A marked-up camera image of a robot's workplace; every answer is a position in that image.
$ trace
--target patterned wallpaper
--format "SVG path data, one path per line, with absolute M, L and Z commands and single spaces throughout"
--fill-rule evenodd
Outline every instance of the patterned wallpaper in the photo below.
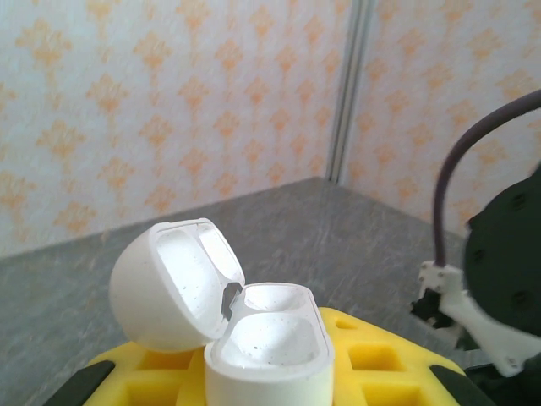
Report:
M 476 120 L 541 87 L 541 1 L 379 0 L 342 183 L 430 220 L 441 163 Z M 541 160 L 541 112 L 498 129 L 451 181 L 448 229 Z
M 3 0 L 0 256 L 322 175 L 350 0 Z

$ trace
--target yellow foam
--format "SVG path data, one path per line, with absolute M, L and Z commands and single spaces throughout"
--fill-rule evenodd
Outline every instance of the yellow foam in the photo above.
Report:
M 459 406 L 430 372 L 453 362 L 369 323 L 320 309 L 336 351 L 333 406 Z M 203 349 L 158 354 L 127 343 L 107 351 L 115 369 L 85 406 L 205 406 Z

